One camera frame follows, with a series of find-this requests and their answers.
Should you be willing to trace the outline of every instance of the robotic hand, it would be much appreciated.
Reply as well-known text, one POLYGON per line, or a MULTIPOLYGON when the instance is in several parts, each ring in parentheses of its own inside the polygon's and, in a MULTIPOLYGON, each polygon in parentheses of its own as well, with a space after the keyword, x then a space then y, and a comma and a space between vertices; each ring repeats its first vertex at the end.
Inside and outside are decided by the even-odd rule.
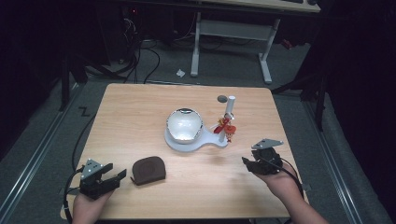
POLYGON ((281 141, 262 139, 251 147, 255 161, 242 157, 242 162, 246 165, 247 170, 253 174, 275 175, 282 168, 283 162, 273 147, 282 144, 283 142, 281 141))
POLYGON ((101 195, 119 188, 120 181, 126 176, 126 169, 115 177, 102 180, 102 174, 107 173, 111 169, 113 169, 113 163, 104 166, 96 161, 88 159, 79 181, 79 192, 96 200, 101 195))

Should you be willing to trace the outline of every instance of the white base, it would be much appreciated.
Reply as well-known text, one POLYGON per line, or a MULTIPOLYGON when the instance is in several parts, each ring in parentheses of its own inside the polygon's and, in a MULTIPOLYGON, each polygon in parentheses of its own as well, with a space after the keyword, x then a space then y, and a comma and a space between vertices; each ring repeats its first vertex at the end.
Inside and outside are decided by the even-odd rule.
POLYGON ((192 152, 205 145, 214 145, 216 147, 227 147, 228 145, 225 137, 220 142, 219 134, 211 133, 205 127, 202 129, 201 136, 195 142, 189 144, 177 143, 165 129, 165 141, 170 148, 180 152, 192 152))

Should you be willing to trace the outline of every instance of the wooden table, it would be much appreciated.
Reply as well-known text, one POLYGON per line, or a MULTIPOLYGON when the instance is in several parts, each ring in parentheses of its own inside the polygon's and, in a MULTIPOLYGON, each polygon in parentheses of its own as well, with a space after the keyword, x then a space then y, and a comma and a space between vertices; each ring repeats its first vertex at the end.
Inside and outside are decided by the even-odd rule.
MULTIPOLYGON (((91 158, 114 163, 103 179, 128 171, 103 219, 288 217, 280 200, 241 160, 254 160, 250 147, 263 138, 283 141, 275 149, 295 166, 267 89, 110 84, 78 167, 91 158), (218 102, 219 95, 236 97, 233 141, 226 148, 206 146, 188 153, 170 148, 164 140, 168 116, 176 109, 191 108, 209 128, 224 115, 226 104, 218 102), (166 179, 138 187, 129 179, 132 165, 150 156, 164 160, 166 179)), ((78 184, 76 175, 71 187, 78 184)), ((72 205, 74 196, 68 197, 72 205)))

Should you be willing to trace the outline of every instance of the dark background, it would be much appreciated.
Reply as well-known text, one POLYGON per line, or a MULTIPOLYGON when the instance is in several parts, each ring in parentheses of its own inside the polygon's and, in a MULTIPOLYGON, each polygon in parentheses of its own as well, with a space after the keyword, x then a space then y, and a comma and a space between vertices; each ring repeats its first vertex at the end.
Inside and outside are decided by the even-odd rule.
MULTIPOLYGON (((276 42, 287 39, 293 45, 312 44, 296 79, 316 74, 325 56, 336 50, 328 69, 327 93, 346 140, 395 221, 395 3, 322 0, 319 4, 321 15, 348 16, 352 20, 322 26, 314 21, 285 19, 276 42)), ((190 28, 186 21, 191 20, 191 12, 137 8, 138 16, 146 22, 141 27, 149 27, 145 34, 165 43, 177 37, 174 29, 184 34, 190 28)), ((99 64, 125 58, 125 46, 114 44, 123 43, 121 11, 116 6, 55 5, 44 0, 1 3, 1 158, 60 78, 65 46, 99 64)))

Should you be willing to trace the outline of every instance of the human hand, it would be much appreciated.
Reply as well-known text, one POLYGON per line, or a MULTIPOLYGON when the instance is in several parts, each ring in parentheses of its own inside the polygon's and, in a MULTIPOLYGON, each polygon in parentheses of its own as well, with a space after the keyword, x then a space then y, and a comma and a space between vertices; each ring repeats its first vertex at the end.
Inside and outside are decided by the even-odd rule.
MULTIPOLYGON (((287 163, 285 162, 283 163, 283 168, 289 171, 294 176, 297 176, 294 170, 292 169, 292 167, 287 163)), ((255 176, 257 176, 259 179, 264 181, 267 184, 268 189, 271 190, 271 192, 281 201, 295 196, 301 198, 300 191, 295 181, 293 180, 293 178, 291 178, 291 176, 286 174, 284 171, 280 171, 276 175, 255 174, 255 176)))
POLYGON ((94 223, 101 215, 103 207, 113 192, 114 190, 102 195, 96 200, 93 200, 80 193, 74 200, 73 224, 94 223))

